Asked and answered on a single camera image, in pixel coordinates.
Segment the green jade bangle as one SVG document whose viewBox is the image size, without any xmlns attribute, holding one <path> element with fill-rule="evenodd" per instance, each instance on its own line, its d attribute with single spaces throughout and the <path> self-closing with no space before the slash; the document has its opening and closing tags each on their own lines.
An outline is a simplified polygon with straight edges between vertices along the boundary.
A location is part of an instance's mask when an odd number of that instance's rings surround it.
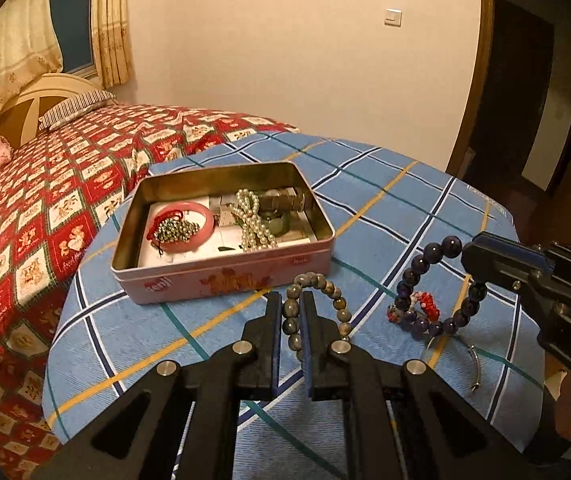
<svg viewBox="0 0 571 480">
<path fill-rule="evenodd" d="M 268 190 L 259 197 L 259 217 L 266 222 L 268 231 L 279 237 L 290 231 L 291 212 L 298 206 L 296 195 Z"/>
</svg>

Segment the blue plaid cloth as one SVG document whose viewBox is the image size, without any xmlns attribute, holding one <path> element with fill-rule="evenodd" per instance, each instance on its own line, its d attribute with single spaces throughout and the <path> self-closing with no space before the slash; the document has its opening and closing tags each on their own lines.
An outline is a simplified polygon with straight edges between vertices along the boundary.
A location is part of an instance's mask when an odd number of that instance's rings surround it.
<svg viewBox="0 0 571 480">
<path fill-rule="evenodd" d="M 515 237 L 513 220 L 471 186 L 407 156 L 354 141 L 260 132 L 173 162 L 151 174 L 196 167 L 289 160 L 299 167 L 336 229 L 329 277 L 343 290 L 354 340 L 371 356 L 402 363 L 426 344 L 389 322 L 401 273 L 430 242 L 488 231 Z M 266 307 L 259 292 L 139 306 L 116 282 L 110 260 L 125 210 L 117 209 L 84 255 L 64 304 L 46 364 L 44 418 L 67 441 L 165 359 L 202 361 L 231 344 Z M 474 344 L 482 385 L 469 391 L 473 366 L 454 339 L 438 342 L 429 362 L 517 448 L 539 424 L 543 350 L 537 327 L 513 292 L 489 289 L 459 334 Z M 310 401 L 301 364 L 280 361 L 276 399 L 250 402 L 238 418 L 233 474 L 238 479 L 343 479 L 347 474 L 342 408 Z"/>
</svg>

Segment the silver thin bangle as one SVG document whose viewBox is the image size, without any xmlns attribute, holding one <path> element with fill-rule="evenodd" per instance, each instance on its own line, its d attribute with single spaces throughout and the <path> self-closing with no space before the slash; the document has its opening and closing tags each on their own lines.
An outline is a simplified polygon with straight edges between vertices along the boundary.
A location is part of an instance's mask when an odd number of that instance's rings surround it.
<svg viewBox="0 0 571 480">
<path fill-rule="evenodd" d="M 425 347 L 421 353 L 421 360 L 422 361 L 427 362 L 430 359 L 430 357 L 433 354 L 432 349 L 434 347 L 436 347 L 438 342 L 441 341 L 442 339 L 444 339 L 444 336 L 431 337 L 427 341 L 427 344 L 425 345 Z M 469 358 L 471 359 L 471 363 L 473 366 L 473 378 L 471 381 L 469 391 L 471 393 L 476 393 L 476 391 L 479 390 L 479 388 L 481 388 L 481 385 L 482 385 L 482 382 L 481 382 L 482 365 L 481 365 L 481 360 L 479 359 L 479 354 L 477 353 L 477 348 L 474 346 L 474 344 L 470 344 L 468 341 L 466 341 L 460 335 L 455 336 L 455 341 L 458 344 L 461 344 L 461 346 L 465 349 L 465 351 L 468 353 Z"/>
</svg>

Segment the paper card in tin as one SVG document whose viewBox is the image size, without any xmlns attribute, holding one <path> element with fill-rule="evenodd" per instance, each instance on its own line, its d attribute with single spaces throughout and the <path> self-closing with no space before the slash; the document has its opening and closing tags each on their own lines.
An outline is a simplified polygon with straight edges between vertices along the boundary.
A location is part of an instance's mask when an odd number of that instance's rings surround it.
<svg viewBox="0 0 571 480">
<path fill-rule="evenodd" d="M 270 188 L 305 198 L 295 188 Z M 259 217 L 259 197 L 266 191 L 244 188 L 227 195 L 175 200 L 151 206 L 136 265 L 169 266 L 242 252 L 314 242 L 317 236 L 302 209 L 291 212 L 290 231 L 275 237 Z"/>
</svg>

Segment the pink metal tin box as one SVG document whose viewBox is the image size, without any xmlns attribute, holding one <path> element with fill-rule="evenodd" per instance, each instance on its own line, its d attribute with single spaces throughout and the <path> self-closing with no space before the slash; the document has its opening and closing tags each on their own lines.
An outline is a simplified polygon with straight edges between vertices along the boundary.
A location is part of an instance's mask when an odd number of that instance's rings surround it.
<svg viewBox="0 0 571 480">
<path fill-rule="evenodd" d="M 232 194 L 241 188 L 266 191 L 295 188 L 305 198 L 297 209 L 306 212 L 317 236 L 311 243 L 242 252 L 234 256 L 139 268 L 136 265 L 152 205 Z M 246 292 L 290 283 L 306 271 L 328 272 L 336 232 L 302 171 L 293 162 L 255 162 L 197 168 L 148 177 L 136 188 L 122 220 L 112 272 L 137 304 L 157 304 Z"/>
</svg>

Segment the red patterned bedspread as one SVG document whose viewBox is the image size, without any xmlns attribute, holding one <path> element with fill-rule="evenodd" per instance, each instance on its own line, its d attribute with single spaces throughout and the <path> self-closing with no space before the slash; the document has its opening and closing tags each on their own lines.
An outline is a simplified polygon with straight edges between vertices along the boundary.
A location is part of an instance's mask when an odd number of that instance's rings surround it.
<svg viewBox="0 0 571 480">
<path fill-rule="evenodd" d="M 26 479 L 55 454 L 44 368 L 84 252 L 156 162 L 258 131 L 272 118 L 108 103 L 18 150 L 0 141 L 0 469 Z"/>
</svg>

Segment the grey checked pillow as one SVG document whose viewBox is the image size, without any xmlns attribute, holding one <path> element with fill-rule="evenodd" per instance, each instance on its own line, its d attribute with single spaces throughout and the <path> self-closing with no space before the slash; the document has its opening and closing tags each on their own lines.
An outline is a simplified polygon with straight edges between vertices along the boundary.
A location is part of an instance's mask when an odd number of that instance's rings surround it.
<svg viewBox="0 0 571 480">
<path fill-rule="evenodd" d="M 44 113 L 39 118 L 39 130 L 54 131 L 115 100 L 115 94 L 105 90 L 92 90 L 76 94 L 76 96 L 59 102 Z"/>
</svg>

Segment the cream wooden headboard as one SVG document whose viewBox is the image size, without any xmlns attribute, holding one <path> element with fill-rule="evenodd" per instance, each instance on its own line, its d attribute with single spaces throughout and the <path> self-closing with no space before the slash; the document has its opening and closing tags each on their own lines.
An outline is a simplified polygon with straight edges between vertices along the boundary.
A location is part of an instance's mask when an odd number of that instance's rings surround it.
<svg viewBox="0 0 571 480">
<path fill-rule="evenodd" d="M 39 118 L 51 107 L 76 94 L 99 90 L 89 79 L 71 74 L 45 74 L 13 98 L 0 113 L 0 136 L 20 148 L 38 136 Z"/>
</svg>

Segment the right yellow curtain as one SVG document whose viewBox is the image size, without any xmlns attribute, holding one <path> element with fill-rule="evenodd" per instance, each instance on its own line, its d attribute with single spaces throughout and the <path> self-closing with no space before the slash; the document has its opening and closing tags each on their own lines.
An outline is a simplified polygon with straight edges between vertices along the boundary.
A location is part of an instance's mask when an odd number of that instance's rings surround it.
<svg viewBox="0 0 571 480">
<path fill-rule="evenodd" d="M 105 89 L 131 77 L 132 55 L 127 0 L 91 0 L 91 44 L 94 66 Z"/>
</svg>

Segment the yellow curtain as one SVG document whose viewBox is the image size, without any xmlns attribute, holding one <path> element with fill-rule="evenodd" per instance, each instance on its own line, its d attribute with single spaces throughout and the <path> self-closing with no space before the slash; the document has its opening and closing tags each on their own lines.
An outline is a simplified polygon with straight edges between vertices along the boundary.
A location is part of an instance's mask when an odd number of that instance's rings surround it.
<svg viewBox="0 0 571 480">
<path fill-rule="evenodd" d="M 91 0 L 91 44 L 94 66 L 105 89 L 131 77 L 132 55 L 127 0 Z"/>
<path fill-rule="evenodd" d="M 62 69 L 50 0 L 6 0 L 0 7 L 0 113 L 40 76 Z"/>
</svg>

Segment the left yellow curtain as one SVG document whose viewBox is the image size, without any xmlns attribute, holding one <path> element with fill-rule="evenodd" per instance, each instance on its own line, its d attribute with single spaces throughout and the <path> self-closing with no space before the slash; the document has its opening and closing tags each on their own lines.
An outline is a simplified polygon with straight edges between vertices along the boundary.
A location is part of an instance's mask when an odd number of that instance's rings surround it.
<svg viewBox="0 0 571 480">
<path fill-rule="evenodd" d="M 50 0 L 6 0 L 0 7 L 0 113 L 40 76 L 62 69 Z"/>
</svg>

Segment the window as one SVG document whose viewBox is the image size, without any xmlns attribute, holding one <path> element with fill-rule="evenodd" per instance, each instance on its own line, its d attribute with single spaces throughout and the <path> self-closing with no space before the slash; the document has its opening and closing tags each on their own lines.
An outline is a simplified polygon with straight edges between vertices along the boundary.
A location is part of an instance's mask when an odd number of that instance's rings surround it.
<svg viewBox="0 0 571 480">
<path fill-rule="evenodd" d="M 94 73 L 91 0 L 50 0 L 52 23 L 63 55 L 63 72 Z"/>
</svg>

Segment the dark wooden door frame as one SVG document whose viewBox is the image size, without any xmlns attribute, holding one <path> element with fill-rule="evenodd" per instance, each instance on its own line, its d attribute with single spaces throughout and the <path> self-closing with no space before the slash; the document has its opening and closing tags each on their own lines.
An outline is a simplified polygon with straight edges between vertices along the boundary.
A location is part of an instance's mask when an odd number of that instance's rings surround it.
<svg viewBox="0 0 571 480">
<path fill-rule="evenodd" d="M 481 0 L 450 174 L 505 207 L 528 245 L 571 245 L 571 0 Z"/>
</svg>

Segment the white wall switch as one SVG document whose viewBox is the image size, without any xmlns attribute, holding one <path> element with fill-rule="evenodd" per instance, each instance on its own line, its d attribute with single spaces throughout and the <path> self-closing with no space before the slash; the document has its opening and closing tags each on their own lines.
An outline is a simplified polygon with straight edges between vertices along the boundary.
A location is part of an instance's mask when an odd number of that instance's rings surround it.
<svg viewBox="0 0 571 480">
<path fill-rule="evenodd" d="M 386 9 L 384 24 L 386 26 L 400 27 L 403 24 L 403 11 L 400 9 Z"/>
</svg>

